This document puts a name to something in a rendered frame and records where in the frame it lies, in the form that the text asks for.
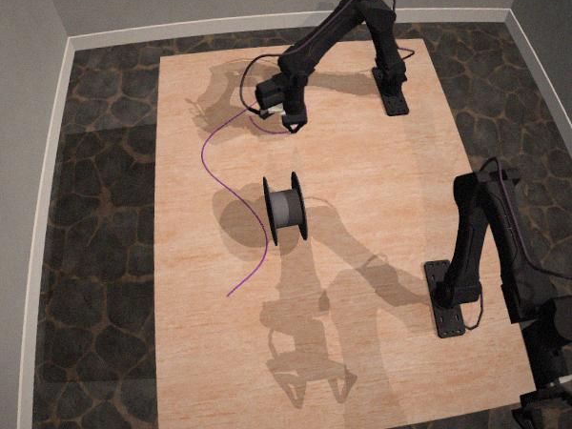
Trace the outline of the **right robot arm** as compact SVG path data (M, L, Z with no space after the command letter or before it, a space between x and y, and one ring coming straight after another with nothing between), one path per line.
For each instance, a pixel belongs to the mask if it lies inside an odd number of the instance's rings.
M353 0L353 6L348 1L341 0L321 24L285 52L299 48L298 51L278 57L281 72L255 86L259 111L281 104L285 99L291 102L301 100L308 76L315 71L323 55L347 32L365 21L378 54L375 58L377 67L372 68L372 73L385 111L388 116L409 113L401 87L407 81L406 67L393 33L396 13L383 0Z

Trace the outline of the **black and grey cable reel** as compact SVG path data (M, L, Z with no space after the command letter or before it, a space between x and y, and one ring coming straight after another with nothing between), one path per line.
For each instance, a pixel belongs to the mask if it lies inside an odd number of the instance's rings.
M279 228L298 225L302 238L304 240L307 240L308 238L308 226L307 226L305 205L300 184L295 172L292 172L291 174L291 184L292 184L292 189L290 190L270 193L267 179L265 176L263 176L263 188L264 188L267 214L269 218L273 240L276 246L277 246L276 229Z

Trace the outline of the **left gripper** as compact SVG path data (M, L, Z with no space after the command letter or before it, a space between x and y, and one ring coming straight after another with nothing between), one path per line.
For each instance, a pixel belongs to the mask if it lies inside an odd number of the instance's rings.
M566 392L572 396L572 375L569 376L563 351L554 355L551 358L546 352L529 359L537 390L520 395L521 408L511 410L521 429L543 429L541 406L554 403L554 398L566 400Z

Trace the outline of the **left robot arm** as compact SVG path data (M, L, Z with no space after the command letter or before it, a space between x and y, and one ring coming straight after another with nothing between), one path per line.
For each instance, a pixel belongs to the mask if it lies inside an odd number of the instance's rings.
M424 264L438 336L457 337L466 332L460 305L478 301L482 293L480 257L489 224L511 324L538 320L522 330L528 357L549 352L553 358L554 352L572 343L572 296L559 296L549 275L528 264L529 257L542 268L516 200L515 187L521 174L518 169L504 169L501 176L507 181L499 181L498 171L472 172L454 180L459 228L453 259L451 263L444 259ZM475 205L479 206L474 210Z

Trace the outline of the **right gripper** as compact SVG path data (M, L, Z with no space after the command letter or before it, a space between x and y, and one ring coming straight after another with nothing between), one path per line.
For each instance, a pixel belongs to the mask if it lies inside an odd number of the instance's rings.
M289 130L290 133L297 133L298 130L306 125L308 122L307 112L304 103L304 97L297 101L291 102L285 99L285 101L281 104L273 106L267 110L261 110L260 114L264 114L266 112L275 113L280 112L280 116L282 117L282 125ZM284 123L283 123L284 122ZM300 122L300 123L299 123ZM295 123L295 124L291 124ZM297 125L299 124L299 125ZM297 125L296 128L293 130L291 126L288 125Z

